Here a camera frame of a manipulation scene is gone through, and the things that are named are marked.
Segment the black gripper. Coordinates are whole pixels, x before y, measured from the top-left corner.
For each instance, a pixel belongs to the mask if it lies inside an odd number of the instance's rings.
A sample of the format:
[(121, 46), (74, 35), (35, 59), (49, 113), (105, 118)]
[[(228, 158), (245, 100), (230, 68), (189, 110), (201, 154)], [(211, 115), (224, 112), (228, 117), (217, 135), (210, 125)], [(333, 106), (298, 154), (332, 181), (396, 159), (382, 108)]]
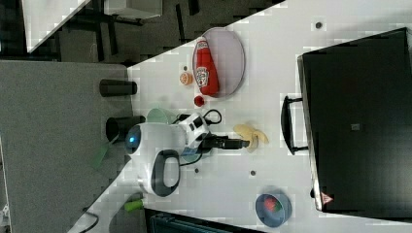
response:
[(249, 141), (228, 139), (227, 136), (209, 135), (201, 144), (201, 152), (207, 153), (211, 149), (240, 150), (247, 148), (249, 145)]

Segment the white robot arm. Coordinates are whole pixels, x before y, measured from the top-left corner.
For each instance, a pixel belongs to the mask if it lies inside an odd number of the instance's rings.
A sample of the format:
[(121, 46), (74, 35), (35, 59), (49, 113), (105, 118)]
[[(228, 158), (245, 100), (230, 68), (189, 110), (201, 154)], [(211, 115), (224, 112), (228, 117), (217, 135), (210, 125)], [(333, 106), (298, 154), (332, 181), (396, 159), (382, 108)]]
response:
[(142, 189), (167, 197), (179, 185), (182, 157), (200, 157), (211, 149), (240, 150), (250, 144), (212, 134), (210, 124), (211, 120), (194, 113), (174, 124), (144, 122), (131, 127), (125, 137), (125, 148), (132, 159), (137, 159), (137, 179)]

